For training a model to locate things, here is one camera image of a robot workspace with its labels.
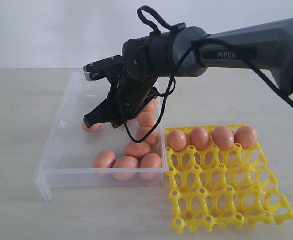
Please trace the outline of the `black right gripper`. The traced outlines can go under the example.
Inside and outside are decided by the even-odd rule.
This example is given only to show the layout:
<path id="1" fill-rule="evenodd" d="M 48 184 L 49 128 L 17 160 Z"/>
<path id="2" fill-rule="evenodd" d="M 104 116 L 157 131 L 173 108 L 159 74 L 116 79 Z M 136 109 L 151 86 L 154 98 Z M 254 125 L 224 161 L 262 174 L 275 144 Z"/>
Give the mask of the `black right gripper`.
<path id="1" fill-rule="evenodd" d="M 158 76 L 147 77 L 143 80 L 133 79 L 127 72 L 123 72 L 119 79 L 111 86 L 106 100 L 99 104 L 92 112 L 84 115 L 83 121 L 88 128 L 95 124 L 111 123 L 117 129 L 137 117 L 145 100 L 154 87 Z"/>

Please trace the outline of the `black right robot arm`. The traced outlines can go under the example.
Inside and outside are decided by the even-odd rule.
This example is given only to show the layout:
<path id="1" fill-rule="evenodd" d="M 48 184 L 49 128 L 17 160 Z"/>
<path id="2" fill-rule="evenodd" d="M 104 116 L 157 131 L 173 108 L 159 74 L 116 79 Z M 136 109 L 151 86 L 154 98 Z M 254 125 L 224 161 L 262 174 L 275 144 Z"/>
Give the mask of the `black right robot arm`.
<path id="1" fill-rule="evenodd" d="M 268 70 L 282 98 L 293 94 L 293 18 L 208 34 L 179 24 L 169 32 L 128 40 L 122 54 L 86 65 L 89 82 L 106 78 L 106 100 L 84 116 L 87 127 L 118 128 L 138 116 L 156 97 L 160 77 L 203 75 L 208 68 Z"/>

